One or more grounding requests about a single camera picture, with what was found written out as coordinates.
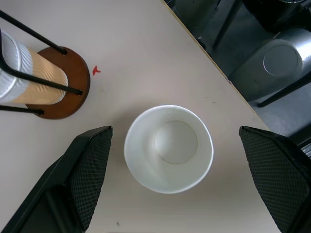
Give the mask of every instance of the black metal rod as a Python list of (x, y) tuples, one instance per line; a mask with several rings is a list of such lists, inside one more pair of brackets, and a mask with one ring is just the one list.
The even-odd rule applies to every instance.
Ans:
[(18, 78), (21, 78), (21, 79), (25, 79), (25, 80), (35, 82), (38, 84), (42, 84), (45, 86), (53, 87), (53, 88), (63, 90), (63, 91), (67, 91), (67, 92), (77, 94), (77, 95), (82, 94), (81, 90), (74, 89), (74, 88), (71, 88), (69, 86), (64, 86), (64, 85), (61, 85), (58, 83), (54, 83), (54, 82), (51, 82), (49, 80), (41, 79), (41, 78), (35, 77), (33, 75), (30, 75), (30, 74), (25, 74), (25, 73), (19, 72), (17, 70), (12, 69), (11, 67), (9, 67), (4, 60), (3, 53), (2, 53), (1, 29), (0, 29), (0, 68), (3, 71), (7, 72), (8, 74), (11, 74), (11, 75), (18, 77)]
[(291, 85), (285, 87), (284, 89), (280, 90), (279, 92), (277, 92), (273, 96), (269, 97), (265, 101), (258, 103), (257, 106), (259, 108), (265, 107), (268, 104), (273, 103), (274, 101), (294, 92), (295, 90), (297, 90), (297, 89), (299, 89), (299, 88), (301, 88), (301, 87), (303, 87), (309, 83), (311, 83), (311, 72), (306, 74), (304, 77), (302, 77), (298, 81), (296, 81), (296, 82), (292, 83)]
[(222, 28), (220, 29), (217, 37), (216, 37), (216, 40), (213, 44), (213, 49), (216, 49), (219, 45), (219, 43), (221, 42), (224, 34), (226, 33), (226, 31), (228, 30), (232, 20), (234, 19), (234, 17), (237, 15), (240, 7), (242, 6), (243, 2), (242, 0), (235, 0), (227, 17), (225, 18), (225, 22), (224, 24), (222, 25)]
[(0, 110), (11, 111), (11, 112), (20, 112), (20, 113), (34, 113), (34, 114), (44, 114), (42, 109), (29, 109), (29, 108), (17, 108), (11, 106), (0, 105)]
[(52, 47), (53, 49), (59, 51), (63, 55), (67, 54), (67, 51), (63, 49), (62, 47), (54, 44), (52, 41), (48, 40), (47, 38), (41, 36), (40, 34), (36, 33), (34, 30), (30, 29), (26, 25), (22, 24), (21, 22), (17, 21), (13, 17), (9, 16), (5, 12), (0, 10), (0, 17), (4, 20), (8, 21), (9, 23), (12, 23), (14, 26), (22, 29), (23, 31), (27, 32), (28, 34), (32, 35), (33, 37), (37, 38), (38, 40), (41, 40), (43, 43), (47, 44), (48, 46)]

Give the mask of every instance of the table surface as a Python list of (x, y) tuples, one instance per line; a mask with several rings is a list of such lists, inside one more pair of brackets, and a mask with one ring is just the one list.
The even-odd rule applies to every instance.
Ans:
[[(2, 0), (1, 9), (56, 44), (80, 54), (89, 95), (74, 115), (44, 120), (1, 112), (0, 229), (75, 136), (112, 125), (114, 135), (88, 233), (279, 232), (255, 188), (240, 126), (266, 129), (211, 58), (160, 0)], [(0, 20), (1, 29), (39, 51), (43, 43)], [(207, 176), (180, 194), (155, 193), (131, 175), (124, 139), (144, 110), (176, 104), (208, 127), (214, 161)]]

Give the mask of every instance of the black mesh pad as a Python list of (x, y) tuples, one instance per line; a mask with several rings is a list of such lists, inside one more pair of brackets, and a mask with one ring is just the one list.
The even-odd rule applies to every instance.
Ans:
[(86, 150), (68, 179), (73, 203), (86, 231), (91, 222), (104, 182), (112, 131), (91, 138)]
[(268, 137), (243, 129), (240, 137), (262, 200), (280, 231), (292, 232), (310, 192), (303, 167)]

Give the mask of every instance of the round wooden base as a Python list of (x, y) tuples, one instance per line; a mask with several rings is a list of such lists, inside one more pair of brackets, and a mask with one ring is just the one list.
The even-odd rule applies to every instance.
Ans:
[(61, 68), (67, 75), (68, 86), (82, 90), (82, 95), (76, 95), (67, 92), (64, 98), (52, 105), (27, 104), (28, 108), (42, 109), (44, 114), (37, 115), (44, 119), (63, 119), (74, 114), (84, 103), (88, 95), (90, 86), (89, 70), (85, 61), (74, 51), (63, 47), (67, 50), (66, 55), (53, 48), (46, 48), (38, 54)]

